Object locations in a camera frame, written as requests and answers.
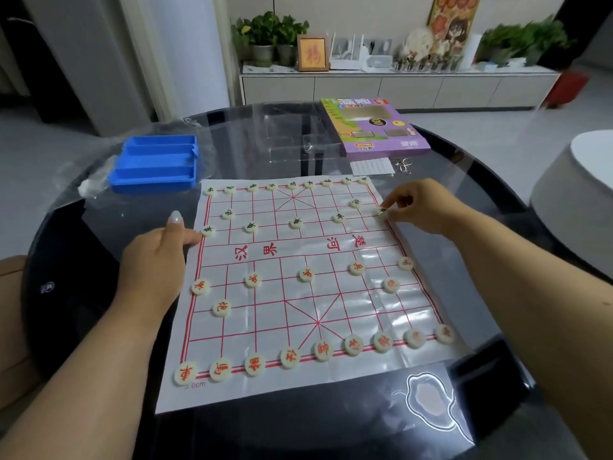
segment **black glass table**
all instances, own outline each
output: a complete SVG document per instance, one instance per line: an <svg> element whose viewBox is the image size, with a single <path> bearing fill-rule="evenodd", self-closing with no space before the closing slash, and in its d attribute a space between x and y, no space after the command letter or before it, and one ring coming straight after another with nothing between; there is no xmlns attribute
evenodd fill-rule
<svg viewBox="0 0 613 460"><path fill-rule="evenodd" d="M322 111L317 103L236 107L154 124L133 135L195 134L201 152L200 178L351 173L340 140ZM432 151L411 157L406 173L372 176L382 196L404 182L430 177L541 247L572 257L489 169L452 143L418 130ZM106 189L81 196L81 183L99 178L96 171L120 151L118 143L95 161L80 163L81 173L50 210L29 252L23 319L44 377L59 368L109 306L123 248L137 234L164 225L172 210L180 210L187 226L194 222L199 188L147 196L118 195ZM470 449L500 425L533 382L501 340L453 244L410 225L400 229L411 242L427 287L466 344L479 349L475 356L460 363L288 389L156 417L174 305L151 356L135 457L444 459ZM96 294L91 293L93 286ZM472 375L482 368L487 370L479 377ZM441 397L449 401L448 413L434 416L415 401L410 386L419 378L437 381Z"/></svg>

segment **person's right arm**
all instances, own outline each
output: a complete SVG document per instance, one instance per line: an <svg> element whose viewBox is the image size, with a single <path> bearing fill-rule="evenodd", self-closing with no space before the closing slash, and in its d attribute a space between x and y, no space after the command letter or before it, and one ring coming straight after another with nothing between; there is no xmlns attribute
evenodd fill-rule
<svg viewBox="0 0 613 460"><path fill-rule="evenodd" d="M500 329L592 459L613 452L613 286L467 207L433 180L382 206L454 242Z"/></svg>

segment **floor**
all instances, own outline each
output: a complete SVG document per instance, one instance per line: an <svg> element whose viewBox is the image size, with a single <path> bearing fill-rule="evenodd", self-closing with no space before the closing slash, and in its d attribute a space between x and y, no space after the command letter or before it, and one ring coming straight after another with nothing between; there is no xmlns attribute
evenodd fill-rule
<svg viewBox="0 0 613 460"><path fill-rule="evenodd" d="M612 127L613 74L588 72L578 99L559 110L415 113L408 121L463 147L527 202L575 135ZM42 124L31 108L0 110L0 258L27 254L51 203L110 141L83 124Z"/></svg>

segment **blue box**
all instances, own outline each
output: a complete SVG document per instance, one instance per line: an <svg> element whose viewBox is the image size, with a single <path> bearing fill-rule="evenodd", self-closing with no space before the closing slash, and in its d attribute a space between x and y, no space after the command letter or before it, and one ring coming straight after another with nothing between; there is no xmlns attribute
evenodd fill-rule
<svg viewBox="0 0 613 460"><path fill-rule="evenodd" d="M189 190L196 186L195 135L132 137L124 145L109 183L119 194Z"/></svg>

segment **picture frame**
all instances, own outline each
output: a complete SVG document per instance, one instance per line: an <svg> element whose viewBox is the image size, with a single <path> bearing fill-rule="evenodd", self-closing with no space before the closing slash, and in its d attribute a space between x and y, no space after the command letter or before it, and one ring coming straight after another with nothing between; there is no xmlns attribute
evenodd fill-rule
<svg viewBox="0 0 613 460"><path fill-rule="evenodd" d="M330 70L328 39L321 35L298 36L298 71L319 72Z"/></svg>

